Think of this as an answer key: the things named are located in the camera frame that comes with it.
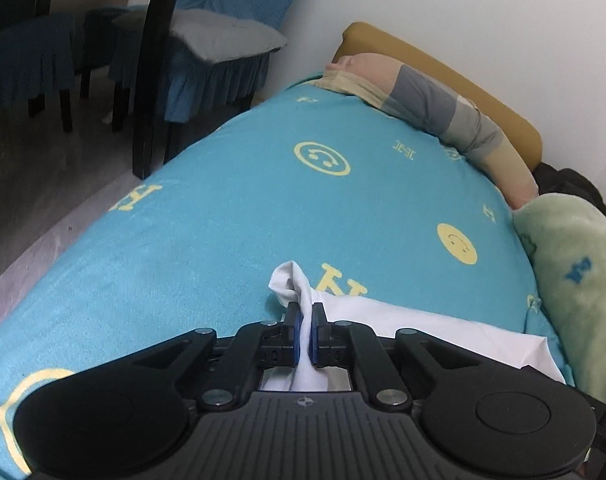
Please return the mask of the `white t-shirt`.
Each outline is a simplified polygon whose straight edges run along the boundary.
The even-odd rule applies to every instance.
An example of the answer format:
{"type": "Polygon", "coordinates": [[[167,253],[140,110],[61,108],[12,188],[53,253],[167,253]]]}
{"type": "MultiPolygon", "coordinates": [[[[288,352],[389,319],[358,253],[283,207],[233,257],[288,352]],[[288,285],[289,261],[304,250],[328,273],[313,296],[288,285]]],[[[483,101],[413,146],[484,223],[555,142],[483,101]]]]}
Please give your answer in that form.
{"type": "Polygon", "coordinates": [[[282,306],[286,307],[292,301],[297,302],[301,307],[303,321],[301,335],[298,336],[301,357],[297,366],[277,366],[268,370],[260,383],[260,388],[266,391],[346,391],[350,388],[347,374],[335,366],[323,370],[312,366],[308,350],[312,333],[312,305],[315,302],[324,305],[324,312],[330,322],[365,324],[377,335],[388,338],[394,337],[400,328],[415,328],[515,368],[531,365],[557,382],[565,382],[562,370],[553,361],[548,341],[542,336],[518,334],[484,323],[393,306],[359,296],[333,296],[328,292],[318,292],[309,285],[307,276],[294,261],[282,263],[275,268],[269,288],[282,306]]]}

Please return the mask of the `tan headboard cushion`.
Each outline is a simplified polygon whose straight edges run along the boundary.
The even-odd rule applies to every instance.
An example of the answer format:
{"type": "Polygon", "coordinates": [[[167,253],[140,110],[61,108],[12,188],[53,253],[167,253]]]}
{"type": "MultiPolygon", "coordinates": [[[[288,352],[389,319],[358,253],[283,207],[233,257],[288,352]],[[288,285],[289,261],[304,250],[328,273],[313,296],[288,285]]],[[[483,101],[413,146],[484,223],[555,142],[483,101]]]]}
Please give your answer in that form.
{"type": "Polygon", "coordinates": [[[542,162],[542,137],[530,122],[437,58],[366,22],[353,22],[346,27],[334,59],[337,61],[344,55],[358,53],[379,53],[396,58],[446,84],[476,104],[504,130],[529,170],[534,170],[542,162]]]}

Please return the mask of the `green fleece cartoon blanket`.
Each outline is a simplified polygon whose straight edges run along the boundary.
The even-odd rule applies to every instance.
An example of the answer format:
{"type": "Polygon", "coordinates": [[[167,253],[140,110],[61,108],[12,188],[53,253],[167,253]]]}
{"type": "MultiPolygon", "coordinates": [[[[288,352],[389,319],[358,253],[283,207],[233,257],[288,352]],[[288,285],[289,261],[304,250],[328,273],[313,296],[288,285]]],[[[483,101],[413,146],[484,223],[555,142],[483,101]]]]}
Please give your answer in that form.
{"type": "Polygon", "coordinates": [[[551,193],[515,211],[513,225],[575,385],[606,404],[606,216],[551,193]]]}

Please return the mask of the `turquoise patterned bed sheet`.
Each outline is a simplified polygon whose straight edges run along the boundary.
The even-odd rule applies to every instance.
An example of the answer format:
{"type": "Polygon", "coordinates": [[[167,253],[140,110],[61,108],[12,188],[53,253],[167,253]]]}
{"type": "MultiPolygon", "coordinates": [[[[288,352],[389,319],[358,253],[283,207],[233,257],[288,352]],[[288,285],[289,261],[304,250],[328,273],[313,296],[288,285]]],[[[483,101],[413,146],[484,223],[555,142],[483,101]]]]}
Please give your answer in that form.
{"type": "Polygon", "coordinates": [[[501,192],[454,148],[354,96],[296,84],[220,126],[115,203],[0,325],[0,479],[33,388],[196,327],[273,320],[296,262],[313,288],[544,336],[501,192]]]}

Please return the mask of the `black clothing pile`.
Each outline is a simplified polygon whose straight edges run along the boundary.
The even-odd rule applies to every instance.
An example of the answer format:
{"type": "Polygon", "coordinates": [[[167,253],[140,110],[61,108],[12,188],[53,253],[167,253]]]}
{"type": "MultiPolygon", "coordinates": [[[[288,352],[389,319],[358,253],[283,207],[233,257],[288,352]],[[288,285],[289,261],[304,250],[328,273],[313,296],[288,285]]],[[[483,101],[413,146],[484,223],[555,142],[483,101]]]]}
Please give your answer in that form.
{"type": "Polygon", "coordinates": [[[606,203],[598,188],[579,172],[571,168],[557,170],[541,162],[533,170],[540,194],[559,193],[574,195],[587,200],[606,216],[606,203]]]}

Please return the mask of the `striped pillow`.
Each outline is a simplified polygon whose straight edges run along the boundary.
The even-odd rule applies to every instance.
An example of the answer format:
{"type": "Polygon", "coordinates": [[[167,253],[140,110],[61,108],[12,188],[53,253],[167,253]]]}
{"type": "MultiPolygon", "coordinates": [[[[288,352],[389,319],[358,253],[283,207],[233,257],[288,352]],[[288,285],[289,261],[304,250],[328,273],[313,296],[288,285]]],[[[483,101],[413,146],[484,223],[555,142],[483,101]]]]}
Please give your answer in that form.
{"type": "Polygon", "coordinates": [[[314,81],[435,136],[487,174],[513,209],[538,196],[526,163],[502,129],[470,100],[383,54],[345,55],[314,81]]]}

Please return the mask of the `blue covered chair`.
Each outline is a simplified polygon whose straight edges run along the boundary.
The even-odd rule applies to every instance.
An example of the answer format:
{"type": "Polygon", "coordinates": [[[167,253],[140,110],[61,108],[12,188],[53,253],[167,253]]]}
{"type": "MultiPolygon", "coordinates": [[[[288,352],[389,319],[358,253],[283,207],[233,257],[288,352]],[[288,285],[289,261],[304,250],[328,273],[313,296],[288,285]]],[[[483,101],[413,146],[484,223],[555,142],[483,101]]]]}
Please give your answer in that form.
{"type": "Polygon", "coordinates": [[[74,18],[53,13],[0,30],[0,108],[56,92],[62,128],[73,131],[74,18]]]}
{"type": "Polygon", "coordinates": [[[271,53],[288,40],[293,0],[151,0],[113,22],[112,81],[134,94],[132,171],[151,172],[156,122],[178,130],[219,105],[247,110],[263,88],[271,53]]]}

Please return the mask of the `grey seat cushion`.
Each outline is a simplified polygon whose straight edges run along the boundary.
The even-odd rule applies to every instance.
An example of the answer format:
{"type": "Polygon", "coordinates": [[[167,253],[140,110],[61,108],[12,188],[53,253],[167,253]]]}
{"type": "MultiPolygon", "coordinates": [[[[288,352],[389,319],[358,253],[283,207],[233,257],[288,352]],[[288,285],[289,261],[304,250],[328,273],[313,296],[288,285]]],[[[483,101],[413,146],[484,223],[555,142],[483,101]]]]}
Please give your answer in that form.
{"type": "MultiPolygon", "coordinates": [[[[117,42],[112,66],[135,66],[146,9],[135,8],[113,21],[117,42]]],[[[165,64],[211,66],[276,52],[286,36],[264,23],[203,9],[176,10],[170,23],[165,64]]]]}

